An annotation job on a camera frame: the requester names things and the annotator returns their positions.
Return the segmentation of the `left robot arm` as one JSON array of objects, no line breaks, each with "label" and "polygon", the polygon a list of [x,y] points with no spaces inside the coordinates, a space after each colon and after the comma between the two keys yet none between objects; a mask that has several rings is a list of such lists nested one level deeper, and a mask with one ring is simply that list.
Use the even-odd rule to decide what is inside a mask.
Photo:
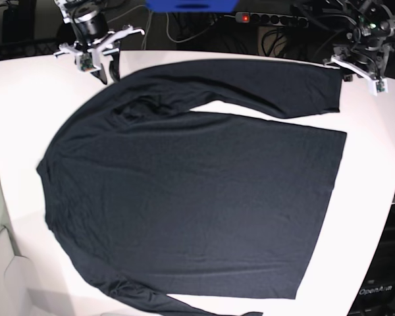
[{"label": "left robot arm", "polygon": [[342,69],[343,79],[366,80],[369,92],[388,92],[386,69],[395,55],[395,16],[385,1],[296,1],[310,27],[330,34],[312,59]]}]

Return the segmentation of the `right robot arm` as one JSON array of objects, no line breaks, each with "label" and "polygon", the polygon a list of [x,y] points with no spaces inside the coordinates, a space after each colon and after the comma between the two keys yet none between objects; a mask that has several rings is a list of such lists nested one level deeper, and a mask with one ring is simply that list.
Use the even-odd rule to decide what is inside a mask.
[{"label": "right robot arm", "polygon": [[145,35],[141,28],[131,25],[121,30],[108,27],[102,1],[56,1],[63,22],[70,25],[75,40],[61,43],[54,57],[70,55],[78,71],[88,73],[108,84],[107,75],[114,82],[120,81],[120,43],[133,34]]}]

